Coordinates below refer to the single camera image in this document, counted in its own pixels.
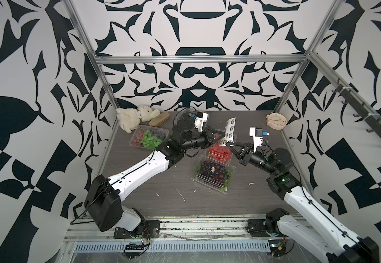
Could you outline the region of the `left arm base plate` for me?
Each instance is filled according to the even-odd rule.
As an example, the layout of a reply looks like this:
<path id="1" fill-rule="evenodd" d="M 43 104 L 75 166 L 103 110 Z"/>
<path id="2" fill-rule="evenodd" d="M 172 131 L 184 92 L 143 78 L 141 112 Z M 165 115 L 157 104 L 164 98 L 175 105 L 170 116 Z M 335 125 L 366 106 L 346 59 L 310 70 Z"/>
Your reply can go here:
<path id="1" fill-rule="evenodd" d="M 146 220 L 141 222 L 134 230 L 128 231 L 121 227 L 116 227 L 114 231 L 114 239 L 127 239 L 127 238 L 154 238 L 160 233 L 160 220 Z"/>

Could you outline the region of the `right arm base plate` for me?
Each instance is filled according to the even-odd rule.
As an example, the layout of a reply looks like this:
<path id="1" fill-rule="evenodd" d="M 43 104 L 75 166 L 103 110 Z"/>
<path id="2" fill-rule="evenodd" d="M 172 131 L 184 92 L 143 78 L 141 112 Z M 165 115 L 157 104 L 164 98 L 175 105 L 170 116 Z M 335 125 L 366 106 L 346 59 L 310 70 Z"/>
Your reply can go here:
<path id="1" fill-rule="evenodd" d="M 275 219 L 249 219 L 246 231 L 251 237 L 284 237 L 278 229 L 278 221 Z"/>

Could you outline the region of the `white plush toy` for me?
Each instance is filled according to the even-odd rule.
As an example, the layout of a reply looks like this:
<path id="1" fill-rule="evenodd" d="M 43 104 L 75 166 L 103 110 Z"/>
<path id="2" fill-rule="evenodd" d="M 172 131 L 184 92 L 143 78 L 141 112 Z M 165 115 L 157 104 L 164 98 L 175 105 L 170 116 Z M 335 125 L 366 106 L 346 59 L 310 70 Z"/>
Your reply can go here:
<path id="1" fill-rule="evenodd" d="M 161 114 L 160 110 L 153 110 L 148 105 L 140 105 L 137 108 L 117 108 L 116 113 L 120 128 L 127 133 L 132 133 L 141 122 L 149 122 Z"/>

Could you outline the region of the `purple grape clamshell box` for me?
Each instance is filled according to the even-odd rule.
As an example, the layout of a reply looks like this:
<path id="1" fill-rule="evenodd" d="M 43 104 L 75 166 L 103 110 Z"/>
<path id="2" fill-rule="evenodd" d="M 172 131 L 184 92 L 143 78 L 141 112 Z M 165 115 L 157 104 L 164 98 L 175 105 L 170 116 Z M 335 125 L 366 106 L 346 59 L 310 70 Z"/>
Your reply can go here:
<path id="1" fill-rule="evenodd" d="M 214 173 L 210 172 L 210 167 L 215 167 L 216 171 Z M 217 162 L 208 157 L 202 157 L 196 167 L 193 180 L 227 194 L 234 173 L 234 166 Z"/>

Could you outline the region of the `beige alarm clock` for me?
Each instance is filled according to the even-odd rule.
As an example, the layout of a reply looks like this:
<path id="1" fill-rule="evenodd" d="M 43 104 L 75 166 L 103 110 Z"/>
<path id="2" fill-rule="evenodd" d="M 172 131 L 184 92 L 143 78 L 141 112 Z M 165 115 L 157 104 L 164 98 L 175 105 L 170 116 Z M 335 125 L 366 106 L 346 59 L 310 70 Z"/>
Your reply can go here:
<path id="1" fill-rule="evenodd" d="M 285 116 L 278 113 L 271 113 L 266 116 L 266 125 L 274 130 L 283 130 L 288 123 Z"/>

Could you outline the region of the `empty stacked clamshell boxes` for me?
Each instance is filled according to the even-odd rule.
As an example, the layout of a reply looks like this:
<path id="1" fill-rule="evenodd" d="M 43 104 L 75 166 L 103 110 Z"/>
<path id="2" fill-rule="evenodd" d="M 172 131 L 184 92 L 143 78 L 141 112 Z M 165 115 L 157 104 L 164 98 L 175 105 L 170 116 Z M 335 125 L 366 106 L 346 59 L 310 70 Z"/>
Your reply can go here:
<path id="1" fill-rule="evenodd" d="M 174 126 L 184 126 L 185 128 L 193 128 L 195 126 L 197 111 L 194 107 L 186 107 L 178 111 Z"/>

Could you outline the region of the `green grape clamshell box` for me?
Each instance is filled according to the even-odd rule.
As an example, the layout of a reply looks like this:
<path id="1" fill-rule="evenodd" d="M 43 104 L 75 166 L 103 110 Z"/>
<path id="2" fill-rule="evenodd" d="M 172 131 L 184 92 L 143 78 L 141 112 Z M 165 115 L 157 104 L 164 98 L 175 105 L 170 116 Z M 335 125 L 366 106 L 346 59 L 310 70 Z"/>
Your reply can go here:
<path id="1" fill-rule="evenodd" d="M 168 137 L 167 129 L 138 126 L 130 139 L 130 146 L 139 147 L 148 150 L 155 150 Z"/>

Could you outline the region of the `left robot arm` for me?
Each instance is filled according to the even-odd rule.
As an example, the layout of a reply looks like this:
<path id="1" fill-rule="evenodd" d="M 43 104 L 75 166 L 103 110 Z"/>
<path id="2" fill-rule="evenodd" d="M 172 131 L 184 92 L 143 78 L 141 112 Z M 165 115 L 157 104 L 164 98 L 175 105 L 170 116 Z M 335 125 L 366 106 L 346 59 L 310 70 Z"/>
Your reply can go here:
<path id="1" fill-rule="evenodd" d="M 176 165 L 189 149 L 207 149 L 225 136 L 223 130 L 205 126 L 199 114 L 180 117 L 167 137 L 148 157 L 129 169 L 105 178 L 99 175 L 92 181 L 84 201 L 85 211 L 101 232 L 114 227 L 139 236 L 146 224 L 144 216 L 122 202 L 138 187 Z"/>

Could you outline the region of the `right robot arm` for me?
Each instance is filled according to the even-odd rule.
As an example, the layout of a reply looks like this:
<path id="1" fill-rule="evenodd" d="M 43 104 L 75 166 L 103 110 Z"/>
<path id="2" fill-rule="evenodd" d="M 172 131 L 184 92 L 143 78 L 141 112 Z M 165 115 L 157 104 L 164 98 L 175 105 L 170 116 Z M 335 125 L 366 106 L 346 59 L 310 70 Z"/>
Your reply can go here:
<path id="1" fill-rule="evenodd" d="M 226 144 L 242 165 L 267 172 L 269 188 L 311 225 L 300 224 L 287 211 L 277 208 L 266 215 L 265 230 L 269 235 L 281 233 L 303 246 L 322 263 L 378 263 L 379 246 L 370 237 L 361 238 L 333 217 L 311 196 L 301 181 L 291 173 L 291 154 L 277 148 L 265 154 L 251 143 Z"/>

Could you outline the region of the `white fruit sticker sheet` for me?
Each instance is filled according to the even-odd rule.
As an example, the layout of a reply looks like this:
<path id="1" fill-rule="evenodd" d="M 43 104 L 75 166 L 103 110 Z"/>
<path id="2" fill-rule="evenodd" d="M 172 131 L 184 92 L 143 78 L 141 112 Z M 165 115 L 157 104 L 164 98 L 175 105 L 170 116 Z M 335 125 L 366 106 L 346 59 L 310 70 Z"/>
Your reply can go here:
<path id="1" fill-rule="evenodd" d="M 224 129 L 224 137 L 220 140 L 220 146 L 226 146 L 228 142 L 234 142 L 234 130 L 235 130 L 236 118 L 230 118 L 226 122 Z"/>

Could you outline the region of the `right black controller board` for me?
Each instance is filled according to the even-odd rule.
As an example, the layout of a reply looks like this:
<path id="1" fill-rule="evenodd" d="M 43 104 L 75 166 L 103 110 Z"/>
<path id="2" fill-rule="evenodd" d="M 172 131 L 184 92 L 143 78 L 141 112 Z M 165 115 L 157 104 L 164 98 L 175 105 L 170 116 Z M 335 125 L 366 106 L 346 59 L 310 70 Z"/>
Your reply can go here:
<path id="1" fill-rule="evenodd" d="M 269 254 L 274 258 L 279 258 L 286 254 L 286 244 L 277 240 L 268 241 L 270 252 Z"/>

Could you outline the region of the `black controller board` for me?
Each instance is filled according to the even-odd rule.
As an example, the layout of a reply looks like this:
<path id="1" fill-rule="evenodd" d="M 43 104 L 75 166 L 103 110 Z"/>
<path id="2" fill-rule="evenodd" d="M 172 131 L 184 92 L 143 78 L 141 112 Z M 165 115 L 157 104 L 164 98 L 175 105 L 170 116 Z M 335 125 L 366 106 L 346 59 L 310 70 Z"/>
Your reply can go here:
<path id="1" fill-rule="evenodd" d="M 146 245 L 142 244 L 127 244 L 123 250 L 123 256 L 128 259 L 134 259 L 137 256 L 142 255 L 147 249 Z"/>
<path id="2" fill-rule="evenodd" d="M 268 241 L 270 252 L 269 254 L 274 258 L 279 258 L 286 254 L 286 244 L 277 240 Z"/>

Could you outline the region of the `black wall hook rail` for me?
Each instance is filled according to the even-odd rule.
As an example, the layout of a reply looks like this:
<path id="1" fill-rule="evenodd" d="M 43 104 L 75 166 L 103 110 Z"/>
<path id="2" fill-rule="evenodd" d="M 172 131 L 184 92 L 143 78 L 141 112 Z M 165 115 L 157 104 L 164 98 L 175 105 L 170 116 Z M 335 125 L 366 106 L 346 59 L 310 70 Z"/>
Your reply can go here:
<path id="1" fill-rule="evenodd" d="M 337 87 L 333 93 L 339 93 L 344 101 L 344 105 L 350 105 L 356 112 L 353 117 L 360 118 L 370 127 L 368 133 L 376 133 L 381 139 L 381 115 L 363 99 L 355 89 L 349 85 L 344 85 L 340 78 L 337 79 Z"/>

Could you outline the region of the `left black controller board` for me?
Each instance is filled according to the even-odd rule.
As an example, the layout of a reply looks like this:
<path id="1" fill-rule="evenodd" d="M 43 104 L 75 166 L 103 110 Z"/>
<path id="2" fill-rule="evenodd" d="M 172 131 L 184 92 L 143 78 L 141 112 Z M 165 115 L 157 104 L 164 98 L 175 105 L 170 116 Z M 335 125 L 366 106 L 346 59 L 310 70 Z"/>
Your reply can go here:
<path id="1" fill-rule="evenodd" d="M 147 249 L 146 245 L 142 244 L 127 244 L 123 250 L 123 256 L 128 259 L 134 259 L 137 256 L 142 255 Z"/>

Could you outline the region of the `strawberry clamshell box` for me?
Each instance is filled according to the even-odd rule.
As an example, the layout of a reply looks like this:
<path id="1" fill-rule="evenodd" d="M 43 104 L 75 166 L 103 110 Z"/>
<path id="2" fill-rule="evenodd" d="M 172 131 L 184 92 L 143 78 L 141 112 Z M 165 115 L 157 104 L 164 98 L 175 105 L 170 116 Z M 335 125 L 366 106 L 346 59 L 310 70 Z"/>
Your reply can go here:
<path id="1" fill-rule="evenodd" d="M 221 146 L 218 142 L 205 151 L 205 155 L 217 162 L 230 164 L 232 152 L 226 146 Z"/>

